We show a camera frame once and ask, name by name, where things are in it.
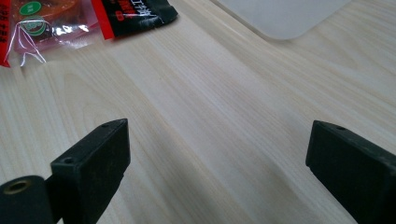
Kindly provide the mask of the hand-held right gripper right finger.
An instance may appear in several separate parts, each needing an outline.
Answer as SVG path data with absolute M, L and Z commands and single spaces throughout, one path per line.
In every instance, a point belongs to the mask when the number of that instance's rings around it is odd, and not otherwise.
M 396 155 L 316 120 L 305 164 L 359 224 L 396 224 Z

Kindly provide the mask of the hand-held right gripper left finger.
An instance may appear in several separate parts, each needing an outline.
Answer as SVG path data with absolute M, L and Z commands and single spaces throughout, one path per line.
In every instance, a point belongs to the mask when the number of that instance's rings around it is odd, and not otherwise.
M 131 161 L 128 120 L 104 123 L 50 163 L 46 180 L 53 220 L 96 224 Z

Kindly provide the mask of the black red snack packet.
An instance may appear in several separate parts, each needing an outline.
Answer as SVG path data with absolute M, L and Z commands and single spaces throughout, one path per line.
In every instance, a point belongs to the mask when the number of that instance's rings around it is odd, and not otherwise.
M 140 33 L 177 19 L 167 0 L 91 0 L 104 39 Z

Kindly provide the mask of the orange white snack packet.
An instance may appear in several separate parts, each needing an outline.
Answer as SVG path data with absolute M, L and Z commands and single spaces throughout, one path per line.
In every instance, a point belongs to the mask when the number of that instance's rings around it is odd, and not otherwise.
M 97 29 L 92 0 L 0 0 L 0 66 L 43 63 L 45 51 L 84 47 Z

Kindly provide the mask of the translucent plastic container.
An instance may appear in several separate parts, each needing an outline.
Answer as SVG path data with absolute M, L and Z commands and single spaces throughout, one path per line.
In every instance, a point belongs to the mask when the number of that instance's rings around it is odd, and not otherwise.
M 299 37 L 351 0 L 213 0 L 253 31 L 276 40 Z

